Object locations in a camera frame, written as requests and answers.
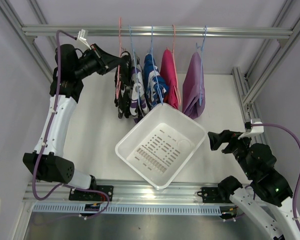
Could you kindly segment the black white patterned trousers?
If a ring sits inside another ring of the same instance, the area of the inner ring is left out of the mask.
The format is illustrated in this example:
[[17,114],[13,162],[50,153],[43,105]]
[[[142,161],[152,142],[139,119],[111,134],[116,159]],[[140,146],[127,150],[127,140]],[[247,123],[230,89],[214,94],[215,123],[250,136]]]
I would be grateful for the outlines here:
[[117,67],[115,71],[115,97],[114,104],[118,110],[118,118],[123,117],[129,118],[131,115],[131,91],[132,91],[132,80],[131,80],[131,64],[132,58],[128,51],[123,51],[120,54],[122,63]]

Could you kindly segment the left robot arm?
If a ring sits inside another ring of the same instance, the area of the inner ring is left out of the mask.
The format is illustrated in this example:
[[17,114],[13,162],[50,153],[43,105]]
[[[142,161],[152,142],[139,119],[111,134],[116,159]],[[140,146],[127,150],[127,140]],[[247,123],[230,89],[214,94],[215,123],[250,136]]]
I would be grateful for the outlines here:
[[68,126],[84,87],[83,79],[94,73],[105,75],[124,60],[96,44],[81,56],[73,45],[62,44],[55,50],[55,61],[48,115],[33,152],[25,153],[22,161],[35,180],[80,188],[80,195],[91,201],[98,194],[92,175],[77,170],[72,161],[63,157]]

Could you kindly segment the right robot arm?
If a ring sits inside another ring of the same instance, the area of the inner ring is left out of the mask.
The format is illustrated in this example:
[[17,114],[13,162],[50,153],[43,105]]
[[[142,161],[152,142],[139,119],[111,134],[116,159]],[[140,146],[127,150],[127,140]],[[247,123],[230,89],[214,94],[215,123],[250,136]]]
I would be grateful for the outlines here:
[[262,143],[251,144],[242,132],[223,130],[208,132],[210,149],[216,151],[222,144],[224,154],[233,154],[250,180],[254,195],[271,211],[269,215],[255,202],[246,188],[234,176],[228,176],[217,185],[218,198],[231,202],[259,228],[269,240],[300,240],[300,215],[296,208],[297,192],[275,169],[276,157],[270,147]]

